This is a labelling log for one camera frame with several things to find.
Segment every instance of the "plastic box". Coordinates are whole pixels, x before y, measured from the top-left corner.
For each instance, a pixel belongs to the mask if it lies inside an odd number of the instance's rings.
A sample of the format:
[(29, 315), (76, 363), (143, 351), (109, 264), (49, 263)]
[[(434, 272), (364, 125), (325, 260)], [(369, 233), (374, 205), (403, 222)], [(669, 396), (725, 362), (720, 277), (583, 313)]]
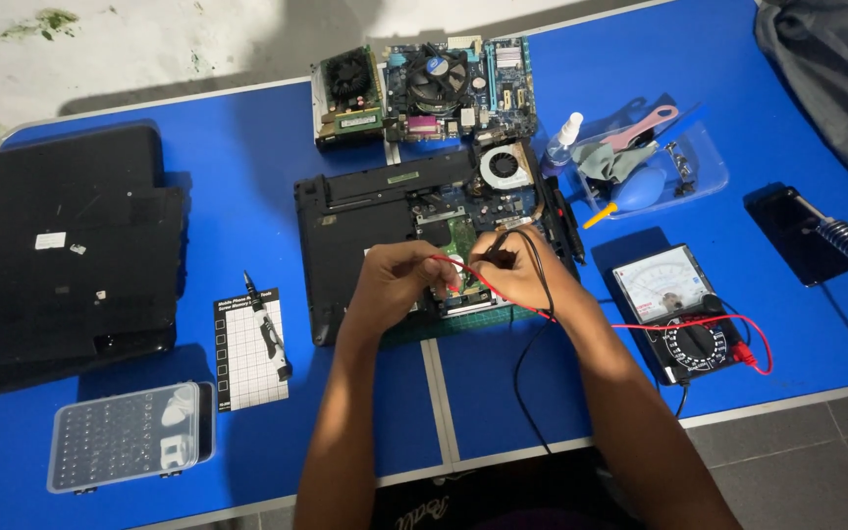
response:
[[(629, 127), (580, 140), (572, 146), (572, 151), (586, 143), (599, 143), (601, 139), (622, 132), (627, 128)], [(676, 196), (676, 188), (683, 180), (677, 171), (673, 158), (664, 149), (665, 145), (660, 145), (653, 156), (642, 164), (661, 168), (666, 171), (666, 185), (663, 187), (660, 198), (652, 206), (636, 211), (615, 211), (608, 215), (607, 219), (624, 219), (641, 213), (658, 211), (694, 201), (695, 199), (713, 194), (728, 183), (728, 170), (724, 167), (724, 162), (722, 162), (722, 158), (719, 156), (718, 150), (715, 149), (715, 145), (709, 138), (709, 133), (702, 122), (693, 124), (692, 127), (689, 127), (675, 138), (674, 141), (677, 143), (674, 152), (685, 156), (688, 160), (688, 167), (691, 170), (689, 180), (694, 181), (694, 191), (682, 196)], [(588, 179), (584, 177), (581, 170), (574, 163), (571, 164), (571, 168), (567, 171), (571, 172), (569, 175), (574, 175), (574, 178), (570, 179), (572, 188), (576, 193), (583, 195), (588, 206), (591, 207), (592, 212), (601, 211), (607, 206), (610, 198), (597, 196), (597, 191), (592, 188)]]
[(54, 415), (47, 488), (85, 492), (170, 476), (211, 456), (214, 388), (179, 383), (63, 406)]

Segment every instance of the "black phone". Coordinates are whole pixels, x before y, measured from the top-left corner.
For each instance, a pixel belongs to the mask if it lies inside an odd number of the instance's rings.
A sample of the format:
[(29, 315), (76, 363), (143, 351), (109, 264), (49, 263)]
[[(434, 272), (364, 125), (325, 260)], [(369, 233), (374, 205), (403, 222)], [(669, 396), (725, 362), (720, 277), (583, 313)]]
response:
[(744, 209), (800, 283), (813, 287), (848, 271), (848, 258), (816, 231), (820, 220), (797, 202), (793, 186), (771, 185), (749, 194)]

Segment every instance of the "person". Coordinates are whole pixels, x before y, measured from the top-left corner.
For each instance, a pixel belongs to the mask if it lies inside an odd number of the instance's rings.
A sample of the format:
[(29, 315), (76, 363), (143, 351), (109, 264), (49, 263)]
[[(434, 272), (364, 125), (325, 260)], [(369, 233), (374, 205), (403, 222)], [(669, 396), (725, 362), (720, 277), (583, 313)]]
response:
[[(575, 347), (595, 445), (639, 520), (648, 528), (659, 529), (741, 528), (685, 431), (610, 327), (595, 298), (564, 268), (537, 230), (520, 230), (535, 242), (554, 316)], [(501, 251), (492, 260), (486, 259), (486, 251), (500, 235), (481, 234), (468, 263), (506, 298), (548, 309), (539, 262), (524, 237), (511, 234)], [(379, 511), (374, 506), (372, 447), (375, 356), (383, 333), (402, 320), (426, 288), (434, 287), (446, 296), (448, 289), (460, 286), (452, 264), (430, 258), (439, 254), (430, 243), (416, 240), (377, 245), (366, 255), (336, 338), (329, 381), (303, 465), (294, 514), (296, 530), (366, 529), (373, 513)], [(506, 490), (526, 491), (553, 483), (519, 482), (521, 486), (507, 486)], [(569, 488), (564, 485), (571, 483), (571, 477), (557, 482), (559, 488)], [(480, 529), (616, 527), (573, 513), (570, 507), (507, 514), (515, 506), (505, 504), (517, 503), (512, 499), (521, 495), (490, 496), (488, 500), (481, 496), (485, 504), (492, 504), (482, 511), (491, 521), (473, 517), (480, 510), (462, 505), (464, 501), (450, 500), (448, 505), (444, 496), (432, 502), (424, 499), (419, 507), (410, 506), (408, 517), (385, 520), (381, 525), (398, 530), (460, 527), (456, 525), (463, 521)], [(575, 495), (578, 505), (585, 498), (584, 491)], [(454, 519), (451, 514), (456, 512), (470, 517)]]

